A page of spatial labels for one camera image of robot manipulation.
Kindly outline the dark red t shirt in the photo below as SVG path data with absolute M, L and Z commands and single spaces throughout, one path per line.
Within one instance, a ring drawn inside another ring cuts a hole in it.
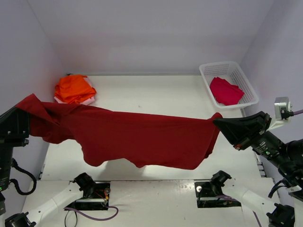
M 212 153 L 219 129 L 214 119 L 127 113 L 77 104 L 42 102 L 29 95 L 17 108 L 30 115 L 30 134 L 59 144 L 75 140 L 90 166 L 126 159 L 136 167 L 193 170 Z

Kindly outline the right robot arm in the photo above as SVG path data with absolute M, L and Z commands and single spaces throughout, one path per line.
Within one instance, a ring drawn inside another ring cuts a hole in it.
M 230 197 L 267 219 L 270 227 L 301 227 L 303 225 L 303 141 L 283 143 L 271 130 L 287 123 L 299 112 L 282 110 L 272 120 L 269 114 L 259 112 L 242 118 L 215 118 L 213 123 L 236 150 L 249 147 L 274 165 L 282 180 L 276 183 L 268 196 L 262 197 L 240 185 L 229 174 L 219 171 L 210 179 L 210 191 L 217 197 Z M 293 206 L 270 201 L 281 187 L 287 189 Z

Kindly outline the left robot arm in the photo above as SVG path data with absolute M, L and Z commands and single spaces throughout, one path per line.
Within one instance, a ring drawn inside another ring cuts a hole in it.
M 9 184 L 15 185 L 19 194 L 29 195 L 36 189 L 35 177 L 26 170 L 20 168 L 13 158 L 15 147 L 24 147 L 29 141 L 30 116 L 29 113 L 12 107 L 0 116 L 0 192 L 8 189 Z M 15 179 L 10 178 L 11 168 L 27 174 L 34 181 L 30 192 L 22 192 Z M 77 176 L 68 186 L 43 203 L 41 206 L 25 213 L 15 214 L 5 218 L 5 197 L 0 195 L 0 225 L 2 227 L 37 227 L 45 219 L 56 215 L 59 211 L 67 209 L 67 206 L 82 198 L 90 198 L 95 192 L 96 183 L 87 174 Z

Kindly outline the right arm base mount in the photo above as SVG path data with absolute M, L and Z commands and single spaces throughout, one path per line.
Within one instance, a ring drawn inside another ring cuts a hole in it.
M 241 207 L 241 203 L 223 194 L 216 195 L 208 181 L 195 182 L 196 204 L 199 209 Z

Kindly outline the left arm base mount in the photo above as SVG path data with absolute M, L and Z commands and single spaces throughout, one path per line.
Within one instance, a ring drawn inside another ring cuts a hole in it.
M 110 182 L 97 182 L 95 191 L 88 198 L 81 198 L 67 207 L 79 211 L 108 210 L 110 194 Z

